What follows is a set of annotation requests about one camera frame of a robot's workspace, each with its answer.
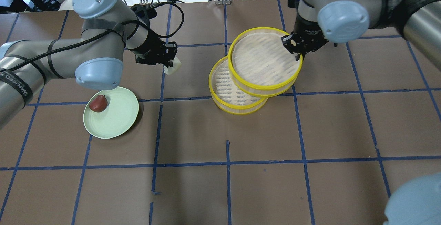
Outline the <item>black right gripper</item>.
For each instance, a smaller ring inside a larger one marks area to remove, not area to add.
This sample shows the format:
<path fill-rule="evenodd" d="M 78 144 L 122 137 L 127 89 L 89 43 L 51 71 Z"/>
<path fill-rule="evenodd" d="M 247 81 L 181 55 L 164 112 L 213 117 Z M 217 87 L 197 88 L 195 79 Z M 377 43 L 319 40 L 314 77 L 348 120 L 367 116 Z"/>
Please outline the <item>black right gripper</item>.
<path fill-rule="evenodd" d="M 282 45 L 296 61 L 304 58 L 310 52 L 316 52 L 329 42 L 316 21 L 304 19 L 299 13 L 296 15 L 293 31 L 281 37 Z"/>

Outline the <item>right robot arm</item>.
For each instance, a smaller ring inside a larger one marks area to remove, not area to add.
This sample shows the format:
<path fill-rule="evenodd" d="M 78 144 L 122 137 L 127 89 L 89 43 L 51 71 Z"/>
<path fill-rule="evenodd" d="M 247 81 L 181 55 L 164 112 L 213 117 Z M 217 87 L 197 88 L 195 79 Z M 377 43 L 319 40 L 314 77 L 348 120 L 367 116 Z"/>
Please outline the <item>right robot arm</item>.
<path fill-rule="evenodd" d="M 395 27 L 440 71 L 440 0 L 299 0 L 294 29 L 281 38 L 305 56 L 327 42 L 347 43 L 368 29 Z M 440 173 L 406 182 L 389 198 L 384 225 L 440 225 Z"/>

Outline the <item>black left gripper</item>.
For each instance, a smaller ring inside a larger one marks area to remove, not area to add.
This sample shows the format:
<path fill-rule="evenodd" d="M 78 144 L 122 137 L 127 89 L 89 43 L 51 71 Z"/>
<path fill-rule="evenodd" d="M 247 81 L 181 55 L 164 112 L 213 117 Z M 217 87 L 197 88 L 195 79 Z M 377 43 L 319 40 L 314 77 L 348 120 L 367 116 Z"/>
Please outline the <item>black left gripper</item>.
<path fill-rule="evenodd" d="M 138 64 L 169 66 L 167 62 L 176 57 L 177 43 L 162 41 L 152 30 L 137 29 L 131 37 L 131 52 L 136 55 L 135 61 Z"/>

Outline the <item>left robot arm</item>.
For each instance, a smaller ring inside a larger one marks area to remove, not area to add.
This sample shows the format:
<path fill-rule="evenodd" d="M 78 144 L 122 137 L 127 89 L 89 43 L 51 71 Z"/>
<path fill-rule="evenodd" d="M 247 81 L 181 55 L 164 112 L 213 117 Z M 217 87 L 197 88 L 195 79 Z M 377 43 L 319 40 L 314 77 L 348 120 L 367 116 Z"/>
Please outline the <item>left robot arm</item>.
<path fill-rule="evenodd" d="M 120 85 L 123 51 L 139 64 L 161 64 L 172 75 L 181 67 L 177 44 L 164 42 L 122 0 L 72 0 L 84 19 L 81 37 L 17 40 L 1 46 L 0 122 L 4 128 L 52 79 L 73 78 L 93 90 Z"/>

